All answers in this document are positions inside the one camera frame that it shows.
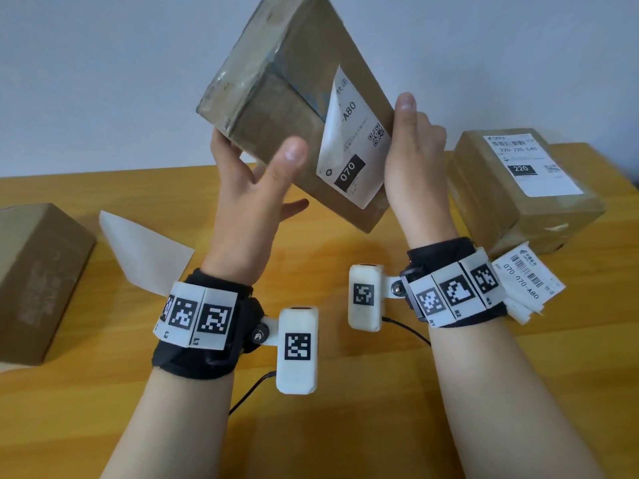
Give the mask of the person's left hand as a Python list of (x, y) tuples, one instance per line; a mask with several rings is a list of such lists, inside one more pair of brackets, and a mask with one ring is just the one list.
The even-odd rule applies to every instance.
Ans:
[(309, 201), (264, 202), (254, 186), (254, 169), (242, 161), (239, 147), (217, 129), (210, 150), (220, 186), (212, 242), (199, 268), (254, 285), (268, 264), (280, 223), (305, 211)]

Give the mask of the person's right hand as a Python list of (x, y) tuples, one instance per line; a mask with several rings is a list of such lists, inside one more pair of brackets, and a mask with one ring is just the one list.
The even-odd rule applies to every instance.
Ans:
[(409, 249), (458, 238), (447, 192), (447, 132), (417, 110), (418, 150), (385, 162), (385, 192)]

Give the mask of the taped brown cardboard box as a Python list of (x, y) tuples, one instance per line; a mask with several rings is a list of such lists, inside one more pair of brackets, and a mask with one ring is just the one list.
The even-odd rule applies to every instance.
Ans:
[(294, 184), (368, 234), (389, 207), (383, 184), (359, 209), (316, 175), (338, 66), (392, 137), (394, 109), (330, 0), (261, 0), (196, 111), (264, 164), (285, 139), (304, 139)]

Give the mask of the person's right forearm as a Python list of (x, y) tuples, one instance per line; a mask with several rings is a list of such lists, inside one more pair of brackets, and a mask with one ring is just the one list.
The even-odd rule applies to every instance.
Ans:
[(605, 479), (502, 318), (429, 338), (466, 479)]

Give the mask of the person's left forearm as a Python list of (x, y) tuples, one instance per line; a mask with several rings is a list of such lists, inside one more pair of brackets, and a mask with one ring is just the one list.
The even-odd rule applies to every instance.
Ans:
[(234, 378), (154, 367), (100, 479), (218, 479)]

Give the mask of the peeling white shipping label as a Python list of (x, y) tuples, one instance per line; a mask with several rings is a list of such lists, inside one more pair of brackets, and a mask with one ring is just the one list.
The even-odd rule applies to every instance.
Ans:
[(380, 191), (391, 137), (341, 66), (333, 78), (316, 175), (365, 209)]

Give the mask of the stuck white shipping label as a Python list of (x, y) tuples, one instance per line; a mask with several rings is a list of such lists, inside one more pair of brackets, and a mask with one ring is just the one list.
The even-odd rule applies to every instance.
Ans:
[(583, 194), (532, 134), (491, 135), (484, 140), (527, 197)]

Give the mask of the black right wrist band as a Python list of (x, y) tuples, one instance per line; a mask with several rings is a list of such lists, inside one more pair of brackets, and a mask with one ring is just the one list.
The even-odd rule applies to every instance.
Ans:
[(408, 252), (400, 274), (411, 309), (432, 328), (463, 328), (507, 315), (506, 290), (483, 248), (456, 238)]

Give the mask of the black wrist band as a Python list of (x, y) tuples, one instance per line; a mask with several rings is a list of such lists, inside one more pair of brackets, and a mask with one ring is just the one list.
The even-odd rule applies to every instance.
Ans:
[(265, 312), (248, 280), (221, 278), (201, 268), (172, 285), (156, 323), (152, 366), (200, 381), (229, 375), (242, 354), (268, 338)]
[(411, 309), (432, 328), (463, 328), (507, 315), (506, 290), (483, 248), (456, 238), (408, 252), (400, 274)]

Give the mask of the labelled brown cardboard box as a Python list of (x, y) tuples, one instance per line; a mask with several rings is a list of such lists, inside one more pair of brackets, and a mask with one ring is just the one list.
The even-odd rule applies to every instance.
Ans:
[[(484, 136), (524, 133), (535, 137), (582, 195), (531, 198), (523, 193)], [(527, 241), (537, 255), (553, 253), (606, 211), (603, 200), (551, 155), (532, 128), (462, 132), (448, 161), (447, 182), (471, 238), (493, 258)]]

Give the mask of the blank white backing paper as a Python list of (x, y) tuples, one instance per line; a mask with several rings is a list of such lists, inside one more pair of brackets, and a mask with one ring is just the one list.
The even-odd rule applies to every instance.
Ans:
[(169, 296), (195, 250), (105, 211), (99, 224), (126, 279), (142, 290)]

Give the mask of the loose white barcode label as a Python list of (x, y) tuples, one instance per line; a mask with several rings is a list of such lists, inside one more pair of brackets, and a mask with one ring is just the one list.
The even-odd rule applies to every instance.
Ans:
[(550, 299), (566, 289), (524, 242), (492, 261), (507, 296), (536, 314), (542, 314)]

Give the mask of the black left wrist band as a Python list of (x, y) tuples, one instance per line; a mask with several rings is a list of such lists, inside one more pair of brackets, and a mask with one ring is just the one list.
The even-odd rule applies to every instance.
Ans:
[(221, 278), (201, 268), (172, 285), (156, 323), (152, 366), (200, 381), (229, 375), (242, 354), (268, 338), (265, 312), (248, 280)]

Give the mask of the plain brown cardboard box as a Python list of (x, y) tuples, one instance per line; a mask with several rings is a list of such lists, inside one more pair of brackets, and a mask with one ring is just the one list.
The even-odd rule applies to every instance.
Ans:
[(96, 241), (51, 203), (0, 209), (0, 373), (45, 361)]

